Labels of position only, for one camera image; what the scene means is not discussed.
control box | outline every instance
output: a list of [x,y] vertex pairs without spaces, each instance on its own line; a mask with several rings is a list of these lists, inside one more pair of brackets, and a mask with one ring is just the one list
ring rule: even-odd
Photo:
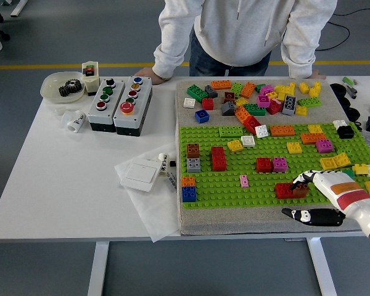
[[151,97],[152,80],[149,77],[129,77],[113,116],[117,134],[140,136]]
[[94,131],[116,132],[113,117],[125,89],[123,80],[104,79],[94,96],[88,120]]

white paper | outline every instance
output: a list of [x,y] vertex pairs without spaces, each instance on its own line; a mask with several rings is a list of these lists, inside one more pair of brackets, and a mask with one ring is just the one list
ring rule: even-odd
[[[158,149],[148,151],[138,156],[138,158],[157,160],[160,153],[168,154],[170,160],[175,160],[175,143],[172,142]],[[115,166],[119,178],[122,179],[130,162],[129,160]],[[179,229],[175,178],[174,168],[174,170],[168,171],[167,175],[159,176],[150,192],[125,187],[152,242],[169,236]]]

table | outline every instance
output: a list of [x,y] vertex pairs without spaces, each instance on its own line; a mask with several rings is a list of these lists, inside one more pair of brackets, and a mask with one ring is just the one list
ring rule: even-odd
[[[370,76],[351,78],[359,85],[357,99],[350,102],[360,111],[359,121],[365,127],[370,115]],[[341,79],[332,76],[327,81],[339,83]],[[101,293],[108,242],[149,239],[113,167],[137,157],[146,147],[154,149],[174,141],[176,84],[186,80],[191,78],[175,77],[153,87],[140,137],[95,132],[87,122],[79,133],[70,133],[61,127],[55,111],[66,107],[87,113],[93,97],[84,95],[69,105],[43,100],[0,199],[0,242],[96,241],[89,294]],[[319,238],[362,235],[355,231],[181,237],[177,232],[166,239],[306,237],[312,256],[318,256],[314,260],[317,275],[326,277],[318,277],[321,290],[328,291],[334,290],[334,285]]]

table leg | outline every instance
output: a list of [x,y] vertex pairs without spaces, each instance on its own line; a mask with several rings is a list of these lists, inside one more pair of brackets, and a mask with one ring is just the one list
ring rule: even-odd
[[96,242],[88,296],[101,296],[110,242]]
[[316,277],[323,296],[337,296],[329,266],[327,265],[325,253],[320,237],[307,239],[308,248],[313,259]]

purple lego brick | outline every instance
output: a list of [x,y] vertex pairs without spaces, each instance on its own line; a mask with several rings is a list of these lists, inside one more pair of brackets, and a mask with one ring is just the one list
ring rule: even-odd
[[330,153],[333,151],[333,145],[329,139],[320,139],[315,143],[318,153]]
[[265,94],[271,93],[273,91],[274,91],[274,88],[269,84],[269,85],[262,86],[260,88],[259,94],[264,96]]
[[259,108],[268,108],[270,107],[270,99],[265,95],[258,96],[257,104]]
[[241,188],[249,187],[247,175],[240,175],[240,183],[241,183]]
[[274,157],[272,163],[273,171],[276,173],[285,173],[288,169],[285,157]]

